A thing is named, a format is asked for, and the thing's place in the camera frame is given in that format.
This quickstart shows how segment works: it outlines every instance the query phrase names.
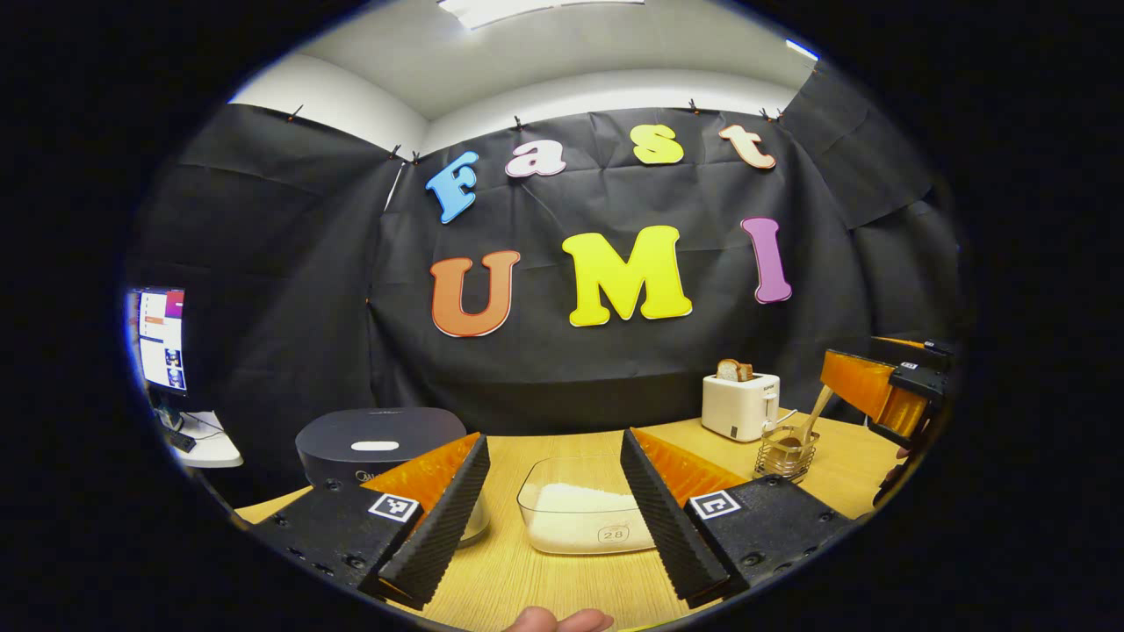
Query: white desk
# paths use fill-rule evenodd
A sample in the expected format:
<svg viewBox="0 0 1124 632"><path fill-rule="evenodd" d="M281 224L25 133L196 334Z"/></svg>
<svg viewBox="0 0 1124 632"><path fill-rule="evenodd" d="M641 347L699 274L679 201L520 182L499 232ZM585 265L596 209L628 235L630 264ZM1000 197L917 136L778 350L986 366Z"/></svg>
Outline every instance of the white desk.
<svg viewBox="0 0 1124 632"><path fill-rule="evenodd" d="M236 468L242 464L242 453L234 446L230 437L225 432L220 432L223 424L219 423L214 412L190 413L190 415L194 415L211 425L192 419L188 414L183 415L183 426L180 432L194 439L196 446L191 452L171 448L172 453L181 463L189 468Z"/></svg>

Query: utensil holder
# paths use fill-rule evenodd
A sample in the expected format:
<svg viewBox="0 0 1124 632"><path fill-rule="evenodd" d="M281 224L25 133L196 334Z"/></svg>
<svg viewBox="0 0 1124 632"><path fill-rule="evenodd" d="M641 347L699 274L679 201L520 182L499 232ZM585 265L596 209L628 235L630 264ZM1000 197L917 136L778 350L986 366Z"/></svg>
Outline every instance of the utensil holder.
<svg viewBox="0 0 1124 632"><path fill-rule="evenodd" d="M758 462L753 468L753 478L777 475L792 482L804 480L812 466L812 458L816 454L816 442L819 441L819 434L813 432L808 442L799 448L780 443L782 440L794 436L796 431L796 426L778 426L761 435L761 448L758 449Z"/></svg>

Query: finger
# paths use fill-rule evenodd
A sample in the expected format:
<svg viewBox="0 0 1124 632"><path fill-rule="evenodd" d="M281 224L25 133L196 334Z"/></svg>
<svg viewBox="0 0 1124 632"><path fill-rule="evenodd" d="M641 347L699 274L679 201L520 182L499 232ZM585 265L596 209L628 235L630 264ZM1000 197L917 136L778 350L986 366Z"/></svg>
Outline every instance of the finger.
<svg viewBox="0 0 1124 632"><path fill-rule="evenodd" d="M559 622L558 632L601 632L613 625L613 617L599 610L578 611Z"/></svg>
<svg viewBox="0 0 1124 632"><path fill-rule="evenodd" d="M527 606L510 628L504 632L556 632L559 622L551 611L538 606Z"/></svg>

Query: white sticker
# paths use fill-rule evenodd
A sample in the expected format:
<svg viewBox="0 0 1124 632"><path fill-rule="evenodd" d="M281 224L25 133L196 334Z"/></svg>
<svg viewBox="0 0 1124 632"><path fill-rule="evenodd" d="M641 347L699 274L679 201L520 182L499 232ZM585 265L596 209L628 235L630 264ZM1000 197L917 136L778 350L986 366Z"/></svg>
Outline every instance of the white sticker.
<svg viewBox="0 0 1124 632"><path fill-rule="evenodd" d="M371 508L368 509L368 512L384 518L406 522L417 508L417 500L395 496L392 494L383 494L373 505L371 505Z"/></svg>
<svg viewBox="0 0 1124 632"><path fill-rule="evenodd" d="M726 494L725 491L715 491L714 494L695 496L690 499L690 504L695 507L695 511L698 512L699 517L703 520L710 520L742 508L742 506L735 503L734 499L729 497L729 494Z"/></svg>

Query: clear plastic container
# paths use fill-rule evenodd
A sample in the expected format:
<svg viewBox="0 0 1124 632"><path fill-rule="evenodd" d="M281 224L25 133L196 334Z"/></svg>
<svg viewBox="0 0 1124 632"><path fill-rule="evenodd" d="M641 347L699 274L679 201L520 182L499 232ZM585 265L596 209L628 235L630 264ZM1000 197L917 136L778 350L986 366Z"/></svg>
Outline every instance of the clear plastic container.
<svg viewBox="0 0 1124 632"><path fill-rule="evenodd" d="M589 556L655 547L616 454L538 461L516 497L531 545Z"/></svg>

